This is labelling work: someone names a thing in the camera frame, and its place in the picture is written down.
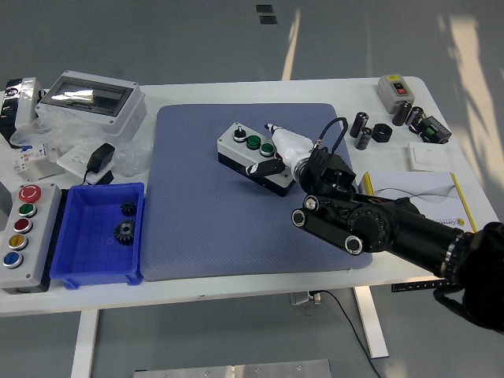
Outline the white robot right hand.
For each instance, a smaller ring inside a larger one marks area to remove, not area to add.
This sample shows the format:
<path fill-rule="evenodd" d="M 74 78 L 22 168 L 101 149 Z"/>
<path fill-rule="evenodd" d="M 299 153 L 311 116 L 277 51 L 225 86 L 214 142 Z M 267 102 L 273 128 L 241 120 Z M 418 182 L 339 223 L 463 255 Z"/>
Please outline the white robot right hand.
<path fill-rule="evenodd" d="M 280 158 L 262 161 L 244 168 L 246 176 L 257 178 L 282 173 L 285 168 L 291 170 L 293 179 L 298 182 L 311 155 L 314 143 L 311 139 L 288 131 L 275 124 L 266 124 L 272 133 L 272 142 Z"/>

